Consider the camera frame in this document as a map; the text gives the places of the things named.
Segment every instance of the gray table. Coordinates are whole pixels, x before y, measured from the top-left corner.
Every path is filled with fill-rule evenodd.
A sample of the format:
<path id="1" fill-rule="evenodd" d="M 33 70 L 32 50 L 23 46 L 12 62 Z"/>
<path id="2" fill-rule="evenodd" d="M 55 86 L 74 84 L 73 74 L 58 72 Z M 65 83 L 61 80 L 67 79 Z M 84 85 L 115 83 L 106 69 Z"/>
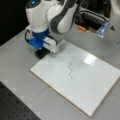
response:
<path id="1" fill-rule="evenodd" d="M 39 80 L 29 70 L 39 59 L 24 41 L 25 31 L 0 47 L 0 80 L 42 120 L 90 120 L 66 99 Z M 66 39 L 120 69 L 120 46 L 91 32 L 80 32 L 76 26 Z M 120 119 L 120 80 L 95 112 L 93 120 Z"/>

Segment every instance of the wall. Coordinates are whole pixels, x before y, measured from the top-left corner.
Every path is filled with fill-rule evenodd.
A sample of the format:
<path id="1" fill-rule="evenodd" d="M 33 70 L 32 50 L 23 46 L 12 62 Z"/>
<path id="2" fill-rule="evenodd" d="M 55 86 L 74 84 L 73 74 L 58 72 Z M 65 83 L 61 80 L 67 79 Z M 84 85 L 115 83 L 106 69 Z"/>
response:
<path id="1" fill-rule="evenodd" d="M 18 34 L 27 25 L 25 14 L 25 4 L 27 1 L 0 1 L 0 45 Z"/>

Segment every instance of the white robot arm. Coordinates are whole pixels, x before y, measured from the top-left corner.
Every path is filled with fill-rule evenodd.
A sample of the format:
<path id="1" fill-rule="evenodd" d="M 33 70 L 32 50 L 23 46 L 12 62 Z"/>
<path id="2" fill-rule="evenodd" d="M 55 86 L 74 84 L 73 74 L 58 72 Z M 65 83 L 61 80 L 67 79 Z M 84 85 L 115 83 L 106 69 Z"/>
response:
<path id="1" fill-rule="evenodd" d="M 30 0 L 26 5 L 29 21 L 27 31 L 33 36 L 27 42 L 37 49 L 46 48 L 55 53 L 58 50 L 56 40 L 49 36 L 49 27 L 56 34 L 68 32 L 79 7 L 78 0 Z"/>

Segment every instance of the pen mark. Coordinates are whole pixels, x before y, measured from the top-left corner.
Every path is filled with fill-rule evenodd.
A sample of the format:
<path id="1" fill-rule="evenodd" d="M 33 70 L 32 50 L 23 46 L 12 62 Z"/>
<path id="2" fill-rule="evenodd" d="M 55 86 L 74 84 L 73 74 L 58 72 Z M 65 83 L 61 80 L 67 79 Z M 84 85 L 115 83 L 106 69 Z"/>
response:
<path id="1" fill-rule="evenodd" d="M 69 64 L 69 66 L 68 66 L 68 68 L 70 69 L 70 73 L 69 73 L 69 76 L 71 77 L 71 79 L 72 79 L 72 72 L 73 72 L 73 70 L 72 70 L 72 68 L 71 68 L 71 66 L 72 66 L 72 63 L 71 62 L 68 62 L 68 64 Z"/>

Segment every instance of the cable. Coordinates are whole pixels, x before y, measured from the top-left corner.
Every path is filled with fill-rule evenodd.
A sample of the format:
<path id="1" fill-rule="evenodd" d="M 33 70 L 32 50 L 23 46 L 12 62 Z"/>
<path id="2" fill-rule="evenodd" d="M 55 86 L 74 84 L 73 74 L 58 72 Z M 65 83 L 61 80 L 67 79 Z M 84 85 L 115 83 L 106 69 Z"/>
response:
<path id="1" fill-rule="evenodd" d="M 29 42 L 29 39 L 27 39 L 27 33 L 30 33 L 30 31 L 29 30 L 27 30 L 26 32 L 25 32 L 25 41 L 28 43 Z"/>

